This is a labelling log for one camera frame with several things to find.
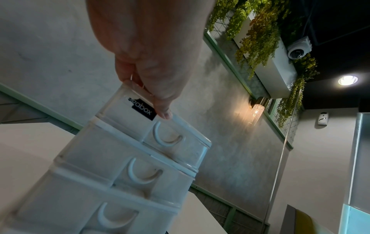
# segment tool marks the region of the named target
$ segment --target human hand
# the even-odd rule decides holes
[[[172,117],[197,62],[214,0],[87,0],[96,38],[115,54],[118,78],[154,96],[154,109]]]

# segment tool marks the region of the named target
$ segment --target light bulb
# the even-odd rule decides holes
[[[248,118],[249,122],[252,125],[255,125],[258,122],[264,110],[265,107],[263,105],[255,104],[252,108],[252,111],[250,112],[250,116]]]
[[[358,81],[358,78],[356,76],[343,76],[338,80],[338,83],[340,85],[351,85]]]

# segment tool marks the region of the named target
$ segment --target white planter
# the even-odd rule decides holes
[[[254,14],[251,13],[244,21],[240,32],[234,37],[234,41],[240,48],[240,41],[246,37],[248,30],[251,28],[251,20]],[[286,48],[280,39],[279,47],[275,51],[275,57],[270,58],[266,66],[262,64],[256,67],[255,73],[271,95],[271,98],[287,98],[290,87],[297,77],[297,72],[293,64],[289,63]]]

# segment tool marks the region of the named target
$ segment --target ceiling light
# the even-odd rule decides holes
[[[252,125],[255,125],[258,122],[258,119],[261,117],[263,111],[265,110],[265,105],[269,102],[268,98],[259,97],[257,100],[250,100],[250,108],[252,109],[249,113],[248,121]]]
[[[343,76],[338,80],[338,83],[340,85],[351,85],[358,81],[358,78],[356,76]]]

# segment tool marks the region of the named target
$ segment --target white plastic drawer unit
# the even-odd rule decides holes
[[[198,172],[211,142],[177,115],[156,115],[153,97],[132,82],[123,84],[96,115],[98,118]]]
[[[165,233],[176,209],[116,189],[100,191],[53,173],[35,185],[2,234]]]
[[[135,190],[173,207],[181,207],[196,175],[97,118],[77,134],[54,162],[53,171],[65,177],[74,179],[76,173],[98,182],[103,189],[118,186],[125,191]]]

